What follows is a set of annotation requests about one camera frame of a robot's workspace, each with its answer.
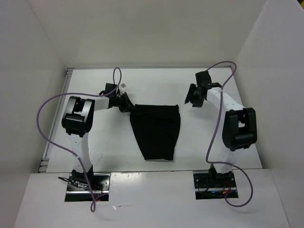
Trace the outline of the black skirt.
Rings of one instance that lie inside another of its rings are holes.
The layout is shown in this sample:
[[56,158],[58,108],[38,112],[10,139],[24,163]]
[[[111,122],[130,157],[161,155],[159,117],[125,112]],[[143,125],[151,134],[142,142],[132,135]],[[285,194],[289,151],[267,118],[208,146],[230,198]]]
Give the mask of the black skirt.
[[130,113],[130,123],[146,161],[173,161],[180,117],[178,105],[135,105]]

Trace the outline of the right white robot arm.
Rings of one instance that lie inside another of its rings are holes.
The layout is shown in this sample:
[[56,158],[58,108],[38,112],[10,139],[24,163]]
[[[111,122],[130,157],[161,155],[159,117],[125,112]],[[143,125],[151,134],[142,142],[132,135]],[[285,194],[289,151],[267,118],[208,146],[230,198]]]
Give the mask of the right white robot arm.
[[256,112],[236,102],[223,91],[220,83],[213,83],[207,70],[196,73],[195,78],[196,84],[190,85],[185,103],[198,108],[203,106],[204,101],[212,103],[220,113],[216,130],[223,124],[221,137],[226,149],[218,161],[209,162],[208,181],[210,185],[218,187],[230,177],[239,150],[256,143]]

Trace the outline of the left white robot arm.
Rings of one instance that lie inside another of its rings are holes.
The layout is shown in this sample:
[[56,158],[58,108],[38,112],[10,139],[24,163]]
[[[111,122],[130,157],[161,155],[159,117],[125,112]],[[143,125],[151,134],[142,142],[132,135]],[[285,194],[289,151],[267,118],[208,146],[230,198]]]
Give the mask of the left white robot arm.
[[122,113],[134,110],[135,106],[124,91],[125,87],[125,84],[107,83],[98,98],[71,96],[67,102],[61,124],[69,135],[72,151],[77,154],[70,181],[77,182],[84,190],[91,189],[95,183],[88,148],[88,133],[93,126],[94,112],[112,107],[118,107]]

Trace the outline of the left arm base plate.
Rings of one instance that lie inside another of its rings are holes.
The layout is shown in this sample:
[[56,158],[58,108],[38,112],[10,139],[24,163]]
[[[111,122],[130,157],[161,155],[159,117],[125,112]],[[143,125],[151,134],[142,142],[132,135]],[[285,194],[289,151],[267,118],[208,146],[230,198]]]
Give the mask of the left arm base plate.
[[[95,173],[91,181],[91,188],[93,195],[97,198],[96,201],[108,201],[110,190],[110,177],[109,173]],[[79,182],[72,180],[72,174],[68,178],[58,177],[64,181],[66,185],[65,202],[92,202],[91,191],[89,190],[86,181]]]

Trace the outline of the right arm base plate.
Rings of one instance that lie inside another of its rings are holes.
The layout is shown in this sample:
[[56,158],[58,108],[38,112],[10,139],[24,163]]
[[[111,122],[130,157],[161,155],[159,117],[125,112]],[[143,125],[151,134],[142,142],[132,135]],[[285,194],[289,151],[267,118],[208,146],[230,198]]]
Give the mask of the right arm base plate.
[[227,198],[238,198],[237,185],[234,174],[227,178],[211,180],[207,171],[193,173],[196,200],[212,200]]

